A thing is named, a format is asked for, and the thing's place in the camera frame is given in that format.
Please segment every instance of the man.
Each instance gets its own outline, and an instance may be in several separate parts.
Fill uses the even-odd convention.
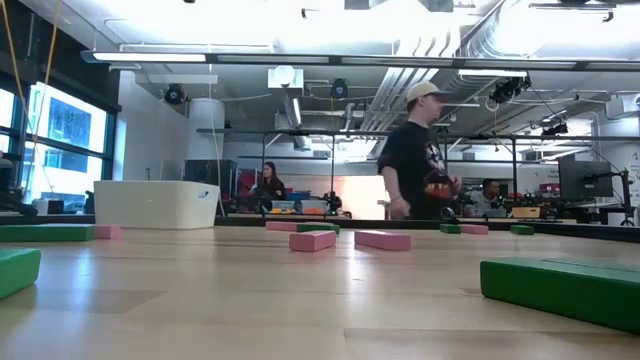
[[[389,135],[378,159],[378,172],[391,199],[393,219],[437,220],[462,185],[445,173],[431,125],[444,107],[446,92],[430,82],[407,92],[409,119]]]
[[[473,207],[476,210],[490,210],[491,202],[500,196],[500,184],[495,179],[484,179],[482,181],[482,191],[475,191],[471,194]]]

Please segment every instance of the computer monitor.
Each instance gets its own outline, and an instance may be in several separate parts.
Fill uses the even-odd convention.
[[[565,200],[586,200],[595,197],[612,197],[611,176],[589,179],[597,174],[608,174],[611,165],[603,161],[560,160],[560,196]]]

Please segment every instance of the chair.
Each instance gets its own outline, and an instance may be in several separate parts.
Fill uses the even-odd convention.
[[[20,161],[20,156],[2,154],[2,157],[0,157],[0,210],[15,211],[24,216],[36,216],[38,215],[38,210],[33,206],[23,204],[22,194],[9,187],[14,161]]]

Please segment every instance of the pink block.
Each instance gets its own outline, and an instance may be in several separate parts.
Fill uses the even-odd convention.
[[[96,239],[119,239],[121,228],[117,225],[95,225],[93,231]]]
[[[390,234],[382,231],[356,231],[356,245],[377,249],[401,251],[411,250],[411,235]]]
[[[265,225],[267,230],[275,230],[275,231],[297,231],[298,224],[294,222],[286,222],[286,221],[267,221]]]
[[[309,231],[289,235],[289,249],[293,251],[318,251],[335,244],[335,231]]]
[[[462,232],[465,234],[487,235],[489,227],[485,225],[460,225]]]

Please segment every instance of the graphic print on shirt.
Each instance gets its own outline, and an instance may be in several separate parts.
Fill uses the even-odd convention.
[[[431,142],[425,143],[427,165],[430,169],[424,178],[424,192],[428,197],[450,200],[452,197],[451,182],[444,171],[444,161],[440,148]]]

